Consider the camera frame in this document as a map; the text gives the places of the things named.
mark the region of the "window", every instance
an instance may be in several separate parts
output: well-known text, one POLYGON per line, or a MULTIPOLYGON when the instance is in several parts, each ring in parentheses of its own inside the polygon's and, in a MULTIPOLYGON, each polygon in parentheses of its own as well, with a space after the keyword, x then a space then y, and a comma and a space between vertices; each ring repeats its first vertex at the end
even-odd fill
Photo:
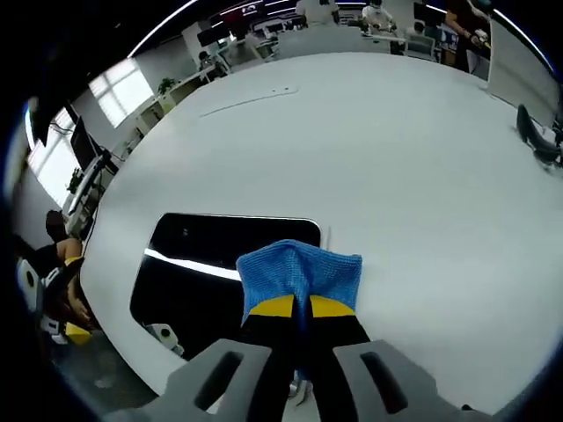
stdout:
POLYGON ((102 73, 90 82, 90 91, 113 127, 153 95, 135 59, 124 60, 102 73))
POLYGON ((78 161, 70 147, 74 122, 66 110, 62 109, 51 122, 47 135, 47 146, 33 140, 29 109, 26 112, 27 140, 32 152, 27 158, 30 169, 43 188, 59 207, 69 197, 67 187, 78 161))

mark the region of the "blue microfiber towel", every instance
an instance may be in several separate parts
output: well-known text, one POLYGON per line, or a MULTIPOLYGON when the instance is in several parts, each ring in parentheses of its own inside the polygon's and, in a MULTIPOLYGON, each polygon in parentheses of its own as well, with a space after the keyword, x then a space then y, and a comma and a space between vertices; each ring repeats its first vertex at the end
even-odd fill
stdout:
POLYGON ((237 260, 237 269, 245 291, 243 322, 259 303, 295 295, 304 329, 310 295, 334 299, 355 309, 362 257, 324 251, 296 240, 281 240, 243 255, 237 260))

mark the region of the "yellow pad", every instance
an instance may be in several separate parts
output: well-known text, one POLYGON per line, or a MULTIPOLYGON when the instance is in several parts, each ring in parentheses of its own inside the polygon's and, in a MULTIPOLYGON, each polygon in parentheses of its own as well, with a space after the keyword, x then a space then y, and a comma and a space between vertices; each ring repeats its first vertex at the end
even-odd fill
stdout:
POLYGON ((77 259, 80 259, 80 258, 81 258, 81 257, 67 258, 67 259, 64 261, 64 264, 65 264, 66 266, 69 266, 70 263, 72 263, 72 262, 74 262, 74 261, 76 261, 77 259))
POLYGON ((333 299, 328 299, 323 296, 312 295, 311 307, 313 311, 313 318, 323 318, 323 317, 344 317, 348 315, 355 315, 354 311, 351 310, 344 303, 340 303, 333 299))
POLYGON ((64 329, 64 333, 68 338, 72 340, 75 345, 79 346, 85 344, 91 338, 91 334, 88 331, 83 330, 77 325, 71 323, 67 323, 67 326, 64 329))
POLYGON ((269 299, 256 305, 250 311, 250 315, 262 315, 264 317, 287 317, 291 318, 293 309, 293 295, 280 296, 269 299))

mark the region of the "black tablet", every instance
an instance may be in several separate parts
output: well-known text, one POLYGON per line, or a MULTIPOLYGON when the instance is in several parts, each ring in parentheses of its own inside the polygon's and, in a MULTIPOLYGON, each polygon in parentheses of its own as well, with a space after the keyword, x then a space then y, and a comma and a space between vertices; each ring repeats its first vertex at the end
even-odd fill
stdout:
POLYGON ((144 251, 130 310, 142 326, 169 324, 191 359, 234 338, 243 314, 235 263, 273 242, 321 245, 320 227, 299 218, 166 214, 144 251))

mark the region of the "table surface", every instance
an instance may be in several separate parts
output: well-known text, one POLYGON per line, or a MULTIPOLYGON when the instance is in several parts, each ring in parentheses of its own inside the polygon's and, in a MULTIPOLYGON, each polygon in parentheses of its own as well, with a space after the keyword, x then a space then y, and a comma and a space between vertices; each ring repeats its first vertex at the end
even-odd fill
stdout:
MULTIPOLYGON (((219 79, 168 113, 108 187, 86 297, 161 394, 185 362, 129 312, 160 216, 311 218, 331 251, 363 255, 368 334, 453 404, 498 411, 563 328, 563 181, 537 165, 515 120, 477 77, 409 57, 310 55, 219 79), (283 86, 294 93, 257 100, 283 86)), ((304 405, 288 418, 314 415, 304 405)))

